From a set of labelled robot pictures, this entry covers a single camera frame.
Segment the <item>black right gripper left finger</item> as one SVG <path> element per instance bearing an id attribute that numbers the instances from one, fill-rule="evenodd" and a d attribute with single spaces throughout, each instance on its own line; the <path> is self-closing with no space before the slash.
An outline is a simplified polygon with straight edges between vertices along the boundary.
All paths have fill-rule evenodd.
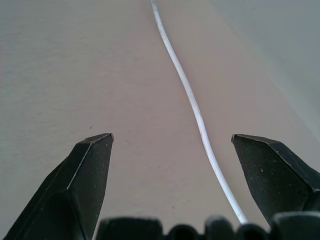
<path id="1" fill-rule="evenodd" d="M 92 240 L 113 142 L 112 133 L 78 142 L 44 179 L 3 240 Z"/>

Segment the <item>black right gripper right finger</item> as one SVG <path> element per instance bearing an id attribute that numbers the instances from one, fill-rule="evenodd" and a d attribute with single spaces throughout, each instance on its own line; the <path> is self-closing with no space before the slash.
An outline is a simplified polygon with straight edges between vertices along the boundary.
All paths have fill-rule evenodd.
<path id="1" fill-rule="evenodd" d="M 320 173 L 280 141 L 234 134 L 231 142 L 251 196 L 271 223 L 275 214 L 320 212 Z"/>

